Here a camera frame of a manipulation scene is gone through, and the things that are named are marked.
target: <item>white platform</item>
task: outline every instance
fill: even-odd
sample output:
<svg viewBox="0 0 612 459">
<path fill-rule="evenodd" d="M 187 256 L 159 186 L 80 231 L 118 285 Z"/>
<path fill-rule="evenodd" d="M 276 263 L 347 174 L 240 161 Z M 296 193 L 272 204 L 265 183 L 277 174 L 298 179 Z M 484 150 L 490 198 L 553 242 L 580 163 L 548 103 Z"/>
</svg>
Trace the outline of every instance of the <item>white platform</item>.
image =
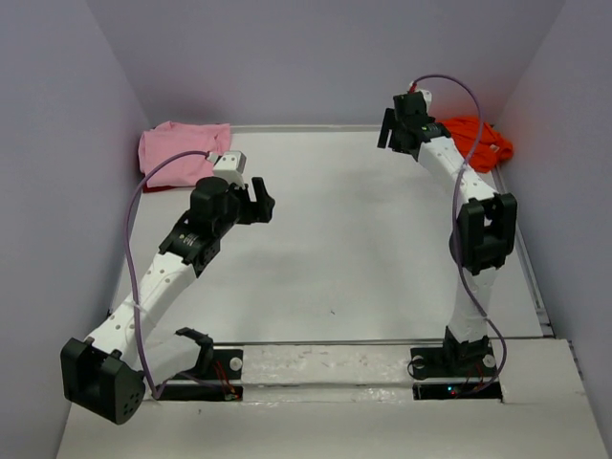
<svg viewBox="0 0 612 459">
<path fill-rule="evenodd" d="M 439 339 L 452 311 L 450 197 L 375 132 L 243 133 L 232 149 L 276 199 L 269 225 L 234 227 L 221 253 L 160 327 L 217 342 Z M 142 196 L 132 247 L 139 274 L 190 190 Z M 126 269 L 115 304 L 128 294 Z M 541 329 L 516 253 L 493 288 L 509 337 Z"/>
<path fill-rule="evenodd" d="M 509 349 L 501 404 L 414 401 L 407 346 L 247 346 L 244 402 L 145 402 L 124 426 L 73 406 L 57 459 L 605 459 L 567 343 Z"/>
</svg>

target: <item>orange cloth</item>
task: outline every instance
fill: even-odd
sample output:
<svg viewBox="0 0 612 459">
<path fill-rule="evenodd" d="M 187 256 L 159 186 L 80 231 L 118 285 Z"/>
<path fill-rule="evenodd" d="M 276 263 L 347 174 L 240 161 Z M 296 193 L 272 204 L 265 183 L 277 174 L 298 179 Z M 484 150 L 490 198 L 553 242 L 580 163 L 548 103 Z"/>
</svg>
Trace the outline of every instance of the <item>orange cloth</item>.
<svg viewBox="0 0 612 459">
<path fill-rule="evenodd" d="M 457 149 L 465 158 L 478 133 L 478 118 L 457 117 L 450 120 L 440 121 L 450 131 Z M 493 131 L 490 124 L 485 123 L 482 138 L 476 147 L 474 156 L 471 157 L 470 165 L 477 172 L 489 172 L 500 161 L 509 160 L 514 153 L 512 143 L 498 132 Z"/>
</svg>

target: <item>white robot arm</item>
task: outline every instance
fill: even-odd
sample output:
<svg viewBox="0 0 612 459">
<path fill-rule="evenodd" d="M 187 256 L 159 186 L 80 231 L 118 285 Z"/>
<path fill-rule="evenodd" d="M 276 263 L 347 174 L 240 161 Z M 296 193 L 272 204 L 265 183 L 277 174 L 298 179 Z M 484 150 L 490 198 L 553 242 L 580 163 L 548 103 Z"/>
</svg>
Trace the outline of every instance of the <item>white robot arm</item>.
<svg viewBox="0 0 612 459">
<path fill-rule="evenodd" d="M 453 195 L 464 158 L 446 127 L 427 114 L 431 93 L 408 92 L 393 99 L 394 108 L 384 115 L 378 147 L 387 148 L 388 143 L 393 151 L 411 155 Z M 471 292 L 487 313 L 497 269 L 514 248 L 516 199 L 510 193 L 499 194 L 469 166 L 458 193 L 459 264 Z M 452 236 L 450 240 L 456 262 Z M 420 360 L 414 365 L 413 376 L 420 380 L 465 377 L 490 352 L 487 322 L 458 281 L 443 346 L 413 349 L 413 358 Z"/>
<path fill-rule="evenodd" d="M 147 347 L 146 340 L 174 300 L 220 251 L 222 237 L 234 224 L 272 219 L 274 199 L 263 179 L 252 179 L 256 201 L 250 200 L 242 177 L 245 155 L 228 152 L 208 159 L 215 162 L 214 177 L 196 184 L 189 210 L 160 245 L 139 284 L 140 304 L 128 295 L 84 341 L 70 339 L 61 351 L 66 398 L 115 424 L 133 416 L 145 392 L 134 308 L 140 310 L 142 342 L 155 385 L 179 372 L 206 371 L 213 353 L 207 335 L 183 328 L 155 347 Z"/>
</svg>

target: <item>gray wall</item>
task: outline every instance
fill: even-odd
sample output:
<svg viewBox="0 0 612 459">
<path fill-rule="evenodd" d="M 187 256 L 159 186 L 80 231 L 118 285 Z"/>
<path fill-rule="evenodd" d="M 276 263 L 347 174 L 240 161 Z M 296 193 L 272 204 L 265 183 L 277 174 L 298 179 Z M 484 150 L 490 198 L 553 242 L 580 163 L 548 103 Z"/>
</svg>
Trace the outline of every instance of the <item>gray wall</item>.
<svg viewBox="0 0 612 459">
<path fill-rule="evenodd" d="M 504 110 L 503 175 L 546 307 L 612 452 L 612 3 L 568 0 Z"/>
<path fill-rule="evenodd" d="M 0 457 L 46 459 L 59 350 L 110 304 L 147 122 L 82 0 L 3 0 L 0 61 Z"/>
<path fill-rule="evenodd" d="M 423 73 L 496 119 L 562 0 L 88 0 L 152 122 L 378 123 Z M 432 83 L 440 116 L 471 113 Z"/>
</svg>

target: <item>pink towel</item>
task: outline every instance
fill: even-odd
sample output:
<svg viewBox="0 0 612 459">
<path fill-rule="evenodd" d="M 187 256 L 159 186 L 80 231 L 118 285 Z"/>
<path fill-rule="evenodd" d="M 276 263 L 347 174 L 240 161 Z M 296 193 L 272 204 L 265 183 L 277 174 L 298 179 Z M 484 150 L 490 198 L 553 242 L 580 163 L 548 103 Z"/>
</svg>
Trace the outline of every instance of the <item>pink towel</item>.
<svg viewBox="0 0 612 459">
<path fill-rule="evenodd" d="M 183 151 L 202 150 L 222 155 L 230 145 L 229 124 L 198 126 L 167 121 L 142 133 L 138 147 L 141 172 L 147 174 L 163 160 Z M 164 167 L 146 185 L 149 190 L 160 186 L 194 186 L 201 178 L 211 175 L 212 163 L 204 156 L 187 156 Z"/>
</svg>

